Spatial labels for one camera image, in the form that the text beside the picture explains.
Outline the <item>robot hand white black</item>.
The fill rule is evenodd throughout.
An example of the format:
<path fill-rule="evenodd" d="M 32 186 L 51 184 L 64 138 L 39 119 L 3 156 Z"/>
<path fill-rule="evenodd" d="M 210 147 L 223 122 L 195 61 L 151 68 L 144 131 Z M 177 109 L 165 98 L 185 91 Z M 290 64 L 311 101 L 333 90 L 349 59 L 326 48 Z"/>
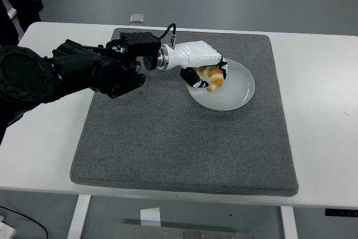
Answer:
<path fill-rule="evenodd" d="M 204 41 L 163 45 L 163 70 L 181 67 L 180 76 L 188 87 L 206 88 L 213 92 L 221 88 L 227 76 L 227 60 Z"/>

